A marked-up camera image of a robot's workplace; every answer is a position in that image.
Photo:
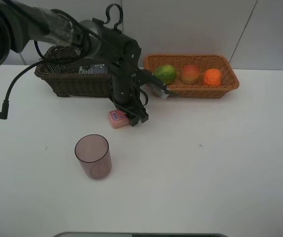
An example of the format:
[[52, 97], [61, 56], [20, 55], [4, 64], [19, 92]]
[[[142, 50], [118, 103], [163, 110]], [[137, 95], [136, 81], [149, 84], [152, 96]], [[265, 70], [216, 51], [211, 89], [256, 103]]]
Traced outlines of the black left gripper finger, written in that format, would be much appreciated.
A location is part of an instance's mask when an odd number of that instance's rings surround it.
[[148, 113], [145, 108], [136, 109], [135, 114], [139, 117], [141, 123], [148, 121]]
[[130, 113], [127, 113], [125, 116], [127, 117], [128, 121], [129, 121], [129, 125], [131, 127], [134, 127], [139, 123], [140, 119], [137, 116], [132, 115]]

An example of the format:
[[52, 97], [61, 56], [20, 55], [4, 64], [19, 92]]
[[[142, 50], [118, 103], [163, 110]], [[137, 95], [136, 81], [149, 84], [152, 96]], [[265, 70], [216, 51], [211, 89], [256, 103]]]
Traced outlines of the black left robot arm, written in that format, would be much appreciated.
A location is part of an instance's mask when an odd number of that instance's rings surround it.
[[75, 57], [43, 59], [42, 63], [68, 64], [84, 58], [105, 61], [111, 74], [111, 100], [115, 107], [126, 113], [131, 126], [148, 120], [137, 84], [141, 48], [117, 27], [107, 28], [98, 19], [78, 22], [58, 9], [43, 10], [0, 0], [0, 65], [10, 51], [22, 52], [31, 40], [77, 50]]

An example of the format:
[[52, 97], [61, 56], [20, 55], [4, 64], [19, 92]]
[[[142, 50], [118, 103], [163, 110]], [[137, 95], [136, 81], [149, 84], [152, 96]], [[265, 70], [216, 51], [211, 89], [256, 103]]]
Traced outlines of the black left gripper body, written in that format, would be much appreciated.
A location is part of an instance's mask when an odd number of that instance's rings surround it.
[[128, 61], [109, 63], [114, 105], [129, 116], [148, 116], [135, 87], [136, 66]]

